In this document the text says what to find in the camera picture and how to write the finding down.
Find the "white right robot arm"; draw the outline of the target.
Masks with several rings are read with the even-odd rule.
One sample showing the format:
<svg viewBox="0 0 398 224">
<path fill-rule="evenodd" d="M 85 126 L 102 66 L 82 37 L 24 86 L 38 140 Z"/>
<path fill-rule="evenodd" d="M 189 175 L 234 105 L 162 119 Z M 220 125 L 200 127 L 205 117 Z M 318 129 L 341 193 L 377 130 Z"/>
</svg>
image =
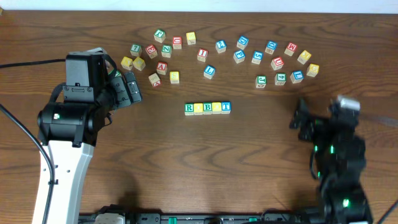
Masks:
<svg viewBox="0 0 398 224">
<path fill-rule="evenodd" d="M 358 101 L 338 96 L 329 107 L 330 117 L 312 114 L 303 98 L 297 103 L 290 129 L 301 141 L 313 144 L 310 173 L 319 180 L 318 206 L 306 208 L 303 223 L 373 223 L 368 199 L 360 183 L 366 167 L 366 145 L 355 133 Z"/>
</svg>

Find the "green B wooden block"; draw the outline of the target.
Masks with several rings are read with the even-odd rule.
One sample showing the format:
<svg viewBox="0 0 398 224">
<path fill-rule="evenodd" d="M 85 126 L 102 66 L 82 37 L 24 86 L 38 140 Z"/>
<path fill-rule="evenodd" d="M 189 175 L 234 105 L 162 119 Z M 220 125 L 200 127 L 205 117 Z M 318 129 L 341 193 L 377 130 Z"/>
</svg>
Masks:
<svg viewBox="0 0 398 224">
<path fill-rule="evenodd" d="M 212 103 L 211 102 L 204 102 L 203 103 L 203 114 L 212 114 Z"/>
</svg>

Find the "green R wooden block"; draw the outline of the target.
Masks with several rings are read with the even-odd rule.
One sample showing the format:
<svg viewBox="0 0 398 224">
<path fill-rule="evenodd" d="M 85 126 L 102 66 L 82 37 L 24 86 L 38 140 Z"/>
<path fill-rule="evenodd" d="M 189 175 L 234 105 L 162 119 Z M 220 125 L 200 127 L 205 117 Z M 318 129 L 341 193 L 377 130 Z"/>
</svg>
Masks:
<svg viewBox="0 0 398 224">
<path fill-rule="evenodd" d="M 194 104 L 193 103 L 185 103 L 184 112 L 185 112 L 185 116 L 194 115 Z"/>
</svg>

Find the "blue T wooden block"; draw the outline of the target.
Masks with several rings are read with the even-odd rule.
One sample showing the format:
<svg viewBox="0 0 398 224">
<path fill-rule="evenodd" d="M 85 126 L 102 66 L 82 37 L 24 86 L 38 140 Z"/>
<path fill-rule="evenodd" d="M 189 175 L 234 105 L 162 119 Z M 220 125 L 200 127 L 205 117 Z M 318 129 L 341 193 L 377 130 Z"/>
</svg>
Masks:
<svg viewBox="0 0 398 224">
<path fill-rule="evenodd" d="M 224 101 L 221 103 L 221 113 L 222 114 L 230 114 L 231 112 L 231 102 Z"/>
</svg>

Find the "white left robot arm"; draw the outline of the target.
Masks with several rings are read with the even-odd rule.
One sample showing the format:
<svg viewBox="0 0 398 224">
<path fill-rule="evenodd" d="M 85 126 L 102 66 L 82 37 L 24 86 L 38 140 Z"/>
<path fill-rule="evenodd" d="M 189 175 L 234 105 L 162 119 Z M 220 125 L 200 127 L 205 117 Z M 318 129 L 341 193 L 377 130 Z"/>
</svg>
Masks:
<svg viewBox="0 0 398 224">
<path fill-rule="evenodd" d="M 132 72 L 124 74 L 126 89 L 133 96 L 140 93 L 136 78 Z M 94 146 L 82 143 L 72 147 L 70 141 L 49 141 L 43 146 L 50 158 L 50 164 L 59 165 L 54 170 L 55 181 L 47 217 L 47 223 L 78 223 L 81 195 L 86 172 L 94 153 Z M 40 179 L 37 191 L 32 223 L 42 223 L 47 202 L 50 167 L 44 156 L 40 156 Z"/>
</svg>

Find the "yellow O block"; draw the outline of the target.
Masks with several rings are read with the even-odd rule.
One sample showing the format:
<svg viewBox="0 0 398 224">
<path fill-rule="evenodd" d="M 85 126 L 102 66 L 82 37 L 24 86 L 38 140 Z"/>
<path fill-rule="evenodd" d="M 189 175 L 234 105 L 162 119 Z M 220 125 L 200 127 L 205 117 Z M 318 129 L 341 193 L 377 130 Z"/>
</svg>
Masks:
<svg viewBox="0 0 398 224">
<path fill-rule="evenodd" d="M 194 115 L 203 115 L 203 103 L 194 103 L 193 112 Z"/>
<path fill-rule="evenodd" d="M 221 114 L 222 111 L 221 102 L 212 102 L 211 107 L 213 114 Z"/>
</svg>

